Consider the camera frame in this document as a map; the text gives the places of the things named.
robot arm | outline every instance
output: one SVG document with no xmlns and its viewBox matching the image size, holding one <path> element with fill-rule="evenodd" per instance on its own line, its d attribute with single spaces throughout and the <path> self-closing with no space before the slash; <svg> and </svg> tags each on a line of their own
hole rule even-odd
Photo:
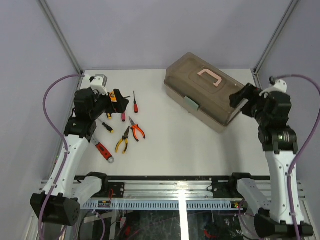
<svg viewBox="0 0 320 240">
<path fill-rule="evenodd" d="M 40 210 L 51 187 L 53 192 L 44 209 L 42 221 L 60 225 L 73 226 L 79 217 L 80 206 L 94 194 L 108 192 L 107 175 L 91 172 L 72 193 L 75 175 L 93 134 L 97 128 L 96 120 L 103 114 L 124 113 L 129 101 L 118 89 L 109 93 L 106 89 L 107 77 L 97 74 L 90 79 L 90 87 L 75 92 L 74 116 L 71 116 L 64 130 L 68 145 L 67 160 L 63 164 L 65 147 L 62 148 L 56 166 L 42 193 L 34 193 L 30 204 L 39 218 Z"/>
<path fill-rule="evenodd" d="M 231 181 L 255 214 L 254 226 L 260 238 L 296 236 L 290 211 L 287 175 L 298 152 L 298 141 L 296 133 L 287 125 L 292 105 L 291 98 L 286 92 L 287 84 L 279 79 L 263 91 L 247 84 L 241 91 L 229 97 L 232 108 L 236 108 L 244 100 L 247 101 L 241 112 L 254 118 L 259 124 L 258 138 L 269 166 L 271 202 L 260 192 L 250 174 L 235 174 Z M 299 206 L 295 168 L 291 174 L 291 185 L 300 235 L 312 236 L 313 228 L 304 223 L 304 216 Z"/>
</svg>

white enclosure wall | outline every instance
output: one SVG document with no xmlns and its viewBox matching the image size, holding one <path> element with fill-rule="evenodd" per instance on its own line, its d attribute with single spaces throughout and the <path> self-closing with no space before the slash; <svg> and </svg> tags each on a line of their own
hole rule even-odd
<svg viewBox="0 0 320 240">
<path fill-rule="evenodd" d="M 83 69 L 253 68 L 291 0 L 47 0 Z"/>
<path fill-rule="evenodd" d="M 43 114 L 43 95 L 75 70 L 37 1 L 1 1 L 0 19 L 0 239 L 21 240 L 31 195 L 48 177 L 59 143 Z M 61 83 L 47 100 L 60 130 L 77 82 Z"/>
<path fill-rule="evenodd" d="M 293 12 L 281 36 L 276 42 L 259 78 L 263 87 L 268 86 L 270 76 L 283 74 L 302 74 L 313 78 L 320 84 L 320 1 L 300 1 Z M 320 107 L 320 97 L 317 90 L 302 79 L 286 80 L 288 94 L 292 99 L 292 110 L 289 125 L 296 131 L 299 148 L 306 141 Z M 311 140 L 297 167 L 297 176 L 303 183 L 311 214 L 318 232 L 320 230 L 320 130 Z"/>
</svg>

black base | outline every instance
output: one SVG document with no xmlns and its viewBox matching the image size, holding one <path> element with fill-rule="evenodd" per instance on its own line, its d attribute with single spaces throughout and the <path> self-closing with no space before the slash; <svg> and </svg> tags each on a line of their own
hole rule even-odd
<svg viewBox="0 0 320 240">
<path fill-rule="evenodd" d="M 46 196 L 44 193 L 34 193 L 30 199 L 31 207 L 38 218 Z M 76 200 L 62 195 L 50 196 L 44 209 L 42 222 L 73 226 L 76 224 L 79 214 L 80 204 Z"/>
<path fill-rule="evenodd" d="M 291 239 L 297 236 L 293 225 L 277 223 L 262 214 L 256 214 L 254 216 L 254 226 L 260 238 Z M 314 229 L 309 224 L 302 223 L 298 228 L 301 237 L 311 237 L 314 235 Z"/>
<path fill-rule="evenodd" d="M 250 173 L 234 172 L 228 177 L 228 182 L 220 182 L 219 179 L 212 178 L 212 193 L 214 198 L 243 198 L 237 190 L 237 183 L 240 179 L 255 179 Z M 261 180 L 270 180 L 268 176 L 260 177 Z"/>
</svg>

pink toolbox handle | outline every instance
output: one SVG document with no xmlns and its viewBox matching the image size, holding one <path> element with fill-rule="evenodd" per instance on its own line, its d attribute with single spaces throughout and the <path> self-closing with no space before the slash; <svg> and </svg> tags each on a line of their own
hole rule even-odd
<svg viewBox="0 0 320 240">
<path fill-rule="evenodd" d="M 217 82 L 215 82 L 213 85 L 215 85 L 216 87 L 219 86 L 219 84 L 222 82 L 222 78 L 220 76 L 218 76 L 217 74 L 215 74 L 214 72 L 210 71 L 209 69 L 203 69 L 202 71 L 198 72 L 198 75 L 201 76 L 203 73 L 207 73 L 209 74 L 211 77 L 217 79 Z"/>
</svg>

red pliers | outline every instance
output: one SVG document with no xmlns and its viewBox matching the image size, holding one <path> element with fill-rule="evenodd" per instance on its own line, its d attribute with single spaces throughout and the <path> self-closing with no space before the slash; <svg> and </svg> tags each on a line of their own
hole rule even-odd
<svg viewBox="0 0 320 240">
<path fill-rule="evenodd" d="M 132 129 L 132 133 L 133 133 L 134 139 L 135 139 L 137 142 L 139 142 L 139 139 L 138 139 L 138 137 L 137 137 L 137 135 L 136 135 L 136 129 L 142 134 L 143 138 L 145 139 L 145 138 L 146 138 L 146 135 L 145 135 L 144 131 L 142 131 L 142 129 L 139 127 L 139 125 L 138 125 L 138 124 L 135 124 L 135 122 L 132 120 L 131 117 L 129 117 L 129 120 L 130 120 L 130 123 L 131 123 L 131 126 L 132 126 L 131 129 Z"/>
</svg>

